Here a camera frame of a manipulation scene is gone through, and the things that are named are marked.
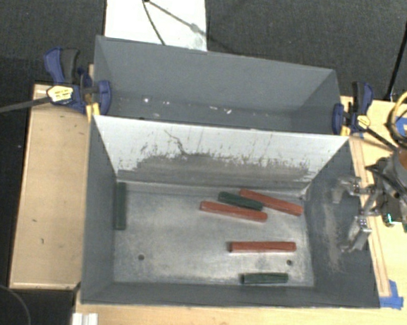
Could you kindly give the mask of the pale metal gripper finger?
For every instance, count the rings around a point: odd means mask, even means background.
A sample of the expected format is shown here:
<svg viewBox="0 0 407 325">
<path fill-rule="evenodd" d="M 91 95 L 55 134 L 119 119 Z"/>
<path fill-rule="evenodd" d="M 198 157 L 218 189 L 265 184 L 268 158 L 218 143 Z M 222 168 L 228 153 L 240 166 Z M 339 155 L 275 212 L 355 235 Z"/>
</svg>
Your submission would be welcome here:
<svg viewBox="0 0 407 325">
<path fill-rule="evenodd" d="M 351 222 L 343 227 L 338 248 L 341 252 L 362 251 L 372 233 L 366 216 L 354 216 Z"/>
<path fill-rule="evenodd" d="M 360 194 L 360 182 L 361 179 L 357 176 L 339 176 L 336 180 L 336 184 L 332 189 L 332 203 L 338 204 L 341 202 L 344 194 L 349 196 L 359 196 Z"/>
</svg>

